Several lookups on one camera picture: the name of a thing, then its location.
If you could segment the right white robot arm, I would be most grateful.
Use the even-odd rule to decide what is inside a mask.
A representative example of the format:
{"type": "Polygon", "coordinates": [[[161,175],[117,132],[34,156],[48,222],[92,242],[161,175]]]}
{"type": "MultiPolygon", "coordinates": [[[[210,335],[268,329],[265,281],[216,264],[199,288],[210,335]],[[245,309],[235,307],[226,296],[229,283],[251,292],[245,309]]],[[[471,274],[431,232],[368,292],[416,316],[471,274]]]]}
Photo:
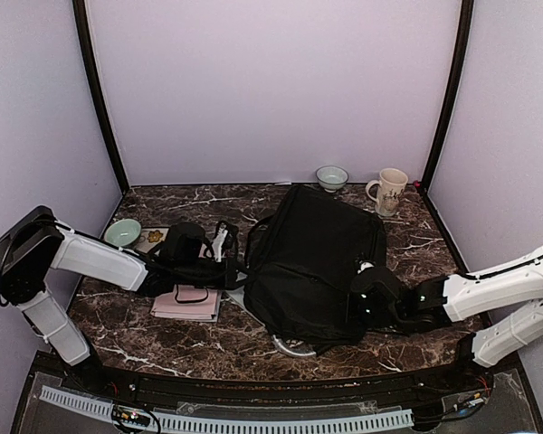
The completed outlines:
{"type": "Polygon", "coordinates": [[[389,268],[366,264],[350,290],[368,330],[403,335],[431,332],[511,307],[499,322],[459,341],[457,362],[443,374],[452,392],[463,392],[475,382],[479,366],[490,368],[543,336],[543,245],[499,266],[429,278],[413,288],[389,268]]]}

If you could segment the black student bag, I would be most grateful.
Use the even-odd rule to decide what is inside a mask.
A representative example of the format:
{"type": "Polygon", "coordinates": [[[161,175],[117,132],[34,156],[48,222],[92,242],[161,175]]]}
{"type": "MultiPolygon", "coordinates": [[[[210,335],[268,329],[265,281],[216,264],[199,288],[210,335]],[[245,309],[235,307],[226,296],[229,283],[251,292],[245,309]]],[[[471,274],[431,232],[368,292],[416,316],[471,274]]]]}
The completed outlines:
{"type": "Polygon", "coordinates": [[[364,263],[386,264],[386,229],[374,213],[306,185],[293,185],[248,236],[245,308],[271,337],[315,354],[356,345],[366,326],[352,281],[364,263]]]}

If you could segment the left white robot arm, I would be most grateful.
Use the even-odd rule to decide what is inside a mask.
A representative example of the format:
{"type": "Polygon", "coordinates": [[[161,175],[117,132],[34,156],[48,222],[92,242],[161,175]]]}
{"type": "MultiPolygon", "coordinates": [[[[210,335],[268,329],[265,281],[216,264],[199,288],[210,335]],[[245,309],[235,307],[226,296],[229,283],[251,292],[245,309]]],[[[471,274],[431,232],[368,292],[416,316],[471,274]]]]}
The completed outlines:
{"type": "Polygon", "coordinates": [[[69,366],[90,394],[110,386],[96,351],[55,300],[46,278],[62,270],[111,284],[140,297],[158,297],[178,285],[234,290],[250,273],[237,258],[233,225],[220,221],[209,239],[204,228],[180,222],[147,252],[117,247],[57,220],[38,206],[0,237],[0,305],[17,307],[69,366]]]}

